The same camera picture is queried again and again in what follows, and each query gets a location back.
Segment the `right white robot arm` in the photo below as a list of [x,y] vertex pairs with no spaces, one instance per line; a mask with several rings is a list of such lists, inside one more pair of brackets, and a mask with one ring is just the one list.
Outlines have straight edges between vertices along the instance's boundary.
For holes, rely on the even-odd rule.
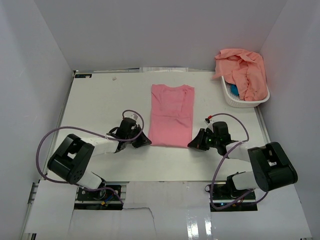
[[298,181],[298,174],[284,149],[278,142],[253,147],[248,142],[238,144],[232,140],[228,125],[224,121],[213,122],[201,128],[188,148],[208,151],[217,150],[227,159],[249,162],[252,171],[237,172],[229,175],[224,185],[214,185],[213,195],[227,195],[236,200],[248,190],[260,189],[269,192]]

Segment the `pink t shirt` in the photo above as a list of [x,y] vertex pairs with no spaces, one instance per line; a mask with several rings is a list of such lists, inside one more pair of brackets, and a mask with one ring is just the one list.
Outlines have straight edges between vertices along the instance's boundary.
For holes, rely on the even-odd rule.
[[156,147],[187,148],[193,136],[195,88],[189,85],[151,87],[148,138]]

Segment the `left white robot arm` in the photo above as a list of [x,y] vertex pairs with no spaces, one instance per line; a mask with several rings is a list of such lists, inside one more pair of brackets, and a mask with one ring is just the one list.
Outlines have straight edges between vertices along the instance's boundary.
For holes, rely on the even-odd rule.
[[143,133],[142,127],[132,117],[122,119],[104,137],[78,137],[68,134],[48,161],[48,169],[71,185],[88,189],[94,199],[105,196],[103,178],[87,170],[92,157],[115,154],[132,145],[134,148],[148,146],[152,141]]

